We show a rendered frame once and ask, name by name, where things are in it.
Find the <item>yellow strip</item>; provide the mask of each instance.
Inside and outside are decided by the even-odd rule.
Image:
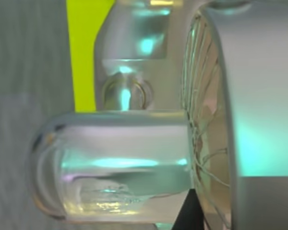
[[[76,112],[96,110],[94,42],[115,0],[66,0]]]

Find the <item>black pointed object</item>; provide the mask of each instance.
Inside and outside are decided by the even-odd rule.
[[[190,189],[172,230],[204,230],[204,214],[195,189]]]

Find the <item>gray background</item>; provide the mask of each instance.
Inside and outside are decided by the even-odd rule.
[[[58,223],[34,206],[26,189],[32,135],[50,117],[72,110],[65,1],[0,0],[0,230],[122,229]]]

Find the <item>gray surface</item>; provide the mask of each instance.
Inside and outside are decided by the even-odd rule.
[[[28,194],[24,161],[32,135],[49,117],[72,110],[65,2],[0,0],[0,230],[120,229],[58,223]]]

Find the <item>scratched surface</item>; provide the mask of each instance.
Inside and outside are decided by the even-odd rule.
[[[0,0],[0,230],[152,230],[152,225],[62,224],[34,206],[24,162],[47,119],[73,110],[63,0]]]

